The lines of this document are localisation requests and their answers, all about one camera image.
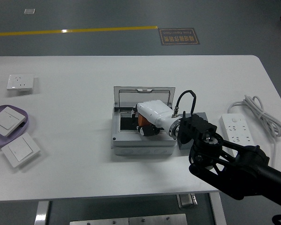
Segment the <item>yellow floor line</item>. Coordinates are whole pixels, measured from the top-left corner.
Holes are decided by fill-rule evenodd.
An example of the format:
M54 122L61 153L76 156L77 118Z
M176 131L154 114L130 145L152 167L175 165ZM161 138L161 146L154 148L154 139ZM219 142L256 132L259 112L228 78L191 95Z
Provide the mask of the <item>yellow floor line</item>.
M89 28L89 29L72 29L72 30L36 30L36 31L20 31L20 32L1 32L0 36L33 35L33 34L60 34L60 33L99 32L99 31L118 31L118 30L152 30L152 29L158 29L158 27L157 26L143 26L143 27Z

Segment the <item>purple tray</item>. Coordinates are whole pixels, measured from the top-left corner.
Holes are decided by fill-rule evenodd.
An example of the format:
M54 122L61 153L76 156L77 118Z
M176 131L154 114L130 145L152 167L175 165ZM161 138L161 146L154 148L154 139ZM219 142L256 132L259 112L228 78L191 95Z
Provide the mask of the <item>purple tray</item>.
M13 110L17 111L18 113L24 115L26 118L23 121L25 124L23 127L18 126L10 135L8 135L7 137L3 136L0 134L0 147L3 147L4 145L7 145L8 143L10 143L11 141L13 141L14 139L16 139L17 137L21 136L21 134L23 134L24 130L26 129L26 127L28 126L28 114L23 110L23 109L19 109L15 106L12 105L1 105L0 106L0 112L5 109L6 107L12 108Z

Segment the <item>gray floor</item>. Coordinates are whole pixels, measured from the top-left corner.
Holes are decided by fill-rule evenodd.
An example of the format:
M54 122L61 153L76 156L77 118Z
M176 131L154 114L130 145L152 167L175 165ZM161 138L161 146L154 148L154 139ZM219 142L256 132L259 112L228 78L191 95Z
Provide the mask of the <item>gray floor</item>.
M25 8L35 8L36 13L24 15ZM200 45L163 46L157 30L4 36L0 56L249 54L260 58L281 96L280 16L280 0L0 0L0 32L156 25L195 28L200 41ZM242 201L221 197L229 225L272 224L271 217L281 213L279 206L261 196ZM203 209L186 212L196 218L189 224L210 218L208 199L205 195L199 199ZM88 201L53 201L49 224L68 224L76 220L76 212L81 219L177 212L173 196L118 199L118 204L115 199ZM102 210L95 210L96 205ZM0 202L0 224L33 224L36 210L37 202ZM213 224L212 219L202 221Z

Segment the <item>white power strip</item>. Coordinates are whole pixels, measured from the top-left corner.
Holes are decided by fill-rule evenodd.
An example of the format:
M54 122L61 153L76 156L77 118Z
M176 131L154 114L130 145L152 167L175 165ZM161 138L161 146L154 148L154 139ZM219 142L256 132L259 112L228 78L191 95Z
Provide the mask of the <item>white power strip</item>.
M242 146L254 145L249 127L242 114L223 114L220 118L220 124L223 131L223 138L225 140ZM237 151L233 150L232 152L233 156L236 156Z

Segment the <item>white cylindrical object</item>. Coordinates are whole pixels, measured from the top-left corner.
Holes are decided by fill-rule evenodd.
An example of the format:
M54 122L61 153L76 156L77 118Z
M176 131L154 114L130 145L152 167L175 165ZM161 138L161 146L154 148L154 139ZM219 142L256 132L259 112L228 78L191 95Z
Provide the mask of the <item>white cylindrical object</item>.
M137 111L157 128L163 128L170 135L170 128L181 117L174 117L173 110L161 100L152 100L137 104Z

